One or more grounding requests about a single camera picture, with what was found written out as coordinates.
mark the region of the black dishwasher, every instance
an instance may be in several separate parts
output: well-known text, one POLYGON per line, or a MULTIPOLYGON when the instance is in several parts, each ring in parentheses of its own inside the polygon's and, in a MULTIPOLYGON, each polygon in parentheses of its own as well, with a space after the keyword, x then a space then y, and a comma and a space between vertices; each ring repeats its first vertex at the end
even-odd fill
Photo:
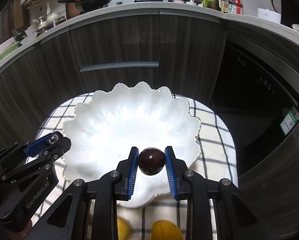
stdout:
POLYGON ((278 147, 299 120, 299 93, 246 48, 227 41, 209 105, 233 137, 239 176, 278 147))

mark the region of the saucepan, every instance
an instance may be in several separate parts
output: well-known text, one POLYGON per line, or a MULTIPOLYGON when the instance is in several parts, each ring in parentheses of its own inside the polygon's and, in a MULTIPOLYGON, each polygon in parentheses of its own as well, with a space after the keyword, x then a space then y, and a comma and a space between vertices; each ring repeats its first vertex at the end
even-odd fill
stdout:
POLYGON ((58 0, 59 3, 75 3, 75 7, 80 11, 94 10, 109 4, 111 0, 58 0))

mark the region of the white tablecloth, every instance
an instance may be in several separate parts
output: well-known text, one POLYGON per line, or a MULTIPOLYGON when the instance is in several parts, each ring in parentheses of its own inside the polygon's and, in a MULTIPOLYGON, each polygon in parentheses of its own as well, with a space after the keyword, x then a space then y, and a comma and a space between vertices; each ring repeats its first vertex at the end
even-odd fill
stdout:
MULTIPOLYGON (((40 138, 53 131, 62 131, 62 123, 74 117, 76 104, 89 102, 93 93, 73 98, 56 108, 45 120, 39 129, 36 138, 40 138)), ((202 155, 190 167, 200 173, 204 178, 219 181, 222 178, 230 179, 237 186, 236 152, 232 136, 223 121, 214 114, 211 109, 203 104, 187 98, 189 101, 189 113, 197 116, 202 121, 199 133, 202 155)), ((58 185, 53 189, 44 203, 32 218, 33 224, 44 214, 59 195, 69 186, 70 182, 63 178, 63 170, 66 164, 62 159, 55 162, 58 185)), ((213 203, 210 200, 211 217, 213 225, 213 239, 216 236, 216 224, 213 211, 213 203)), ((130 240, 151 239, 152 224, 157 220, 169 220, 177 225, 183 232, 185 239, 186 229, 186 201, 175 201, 170 194, 155 198, 149 205, 138 209, 126 209, 117 207, 117 214, 125 218, 132 228, 130 240)))

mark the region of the lemon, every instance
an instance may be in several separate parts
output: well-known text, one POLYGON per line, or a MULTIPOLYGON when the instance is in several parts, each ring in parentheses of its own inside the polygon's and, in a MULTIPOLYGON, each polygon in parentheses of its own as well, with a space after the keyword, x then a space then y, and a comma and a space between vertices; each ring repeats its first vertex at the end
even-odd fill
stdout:
POLYGON ((117 228, 118 240, 126 240, 131 233, 131 229, 127 221, 121 217, 117 217, 117 228))
POLYGON ((182 240, 182 237, 182 231, 167 220, 158 220, 152 226, 152 240, 182 240))

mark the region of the white countertop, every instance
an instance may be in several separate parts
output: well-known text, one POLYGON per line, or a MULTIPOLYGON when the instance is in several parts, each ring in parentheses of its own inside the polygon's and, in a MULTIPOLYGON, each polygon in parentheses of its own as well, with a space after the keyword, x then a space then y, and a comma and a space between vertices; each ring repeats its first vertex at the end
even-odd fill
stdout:
POLYGON ((11 54, 6 56, 0 61, 0 72, 3 71, 11 61, 21 55, 27 53, 29 50, 34 48, 34 44, 37 42, 44 42, 49 40, 61 33, 64 33, 70 29, 75 29, 77 27, 90 24, 93 22, 132 15, 142 15, 142 14, 170 14, 170 15, 180 15, 196 18, 204 18, 206 20, 219 22, 221 19, 241 22, 249 25, 254 25, 266 29, 270 32, 276 33, 282 36, 292 43, 299 46, 299 32, 286 27, 285 25, 270 22, 258 17, 248 16, 248 15, 238 15, 238 14, 227 14, 221 13, 216 10, 209 8, 203 8, 199 6, 192 6, 186 4, 172 3, 172 2, 140 2, 140 3, 129 3, 117 6, 110 6, 107 8, 98 9, 85 13, 83 15, 76 16, 66 22, 52 28, 51 30, 43 33, 31 42, 19 47, 11 54))

